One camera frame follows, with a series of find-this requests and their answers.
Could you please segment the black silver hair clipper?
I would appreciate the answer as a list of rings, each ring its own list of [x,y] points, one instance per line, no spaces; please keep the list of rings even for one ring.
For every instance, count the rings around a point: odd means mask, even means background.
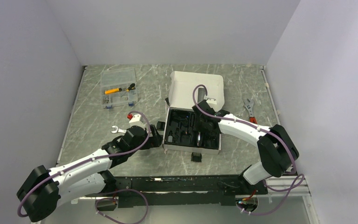
[[[202,146],[202,142],[203,142],[203,133],[202,132],[198,132],[197,134],[197,138],[196,138],[196,145],[198,147]]]

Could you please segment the white hair clipper box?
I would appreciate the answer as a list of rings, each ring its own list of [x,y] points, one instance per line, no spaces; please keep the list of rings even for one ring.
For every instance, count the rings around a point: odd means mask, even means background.
[[[167,116],[163,134],[164,150],[201,154],[219,154],[221,134],[209,114],[222,109],[224,79],[221,75],[173,71],[167,98]]]

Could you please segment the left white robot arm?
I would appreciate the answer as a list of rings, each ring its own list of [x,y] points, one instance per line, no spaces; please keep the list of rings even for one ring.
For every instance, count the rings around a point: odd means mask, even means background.
[[[117,189],[117,181],[109,169],[126,162],[138,150],[161,146],[162,141],[154,125],[132,126],[75,162],[49,169],[43,165],[34,168],[16,194],[20,201],[18,215],[38,222],[73,199],[111,195]]]

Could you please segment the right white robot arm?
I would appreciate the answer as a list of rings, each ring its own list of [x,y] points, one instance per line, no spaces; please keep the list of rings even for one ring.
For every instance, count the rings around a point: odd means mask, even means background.
[[[202,132],[231,135],[258,149],[260,160],[238,177],[239,190],[244,194],[251,193],[259,182],[269,177],[281,177],[299,157],[296,146],[281,125],[261,126],[225,110],[216,112],[206,100],[195,104],[193,110],[200,116],[197,126]]]

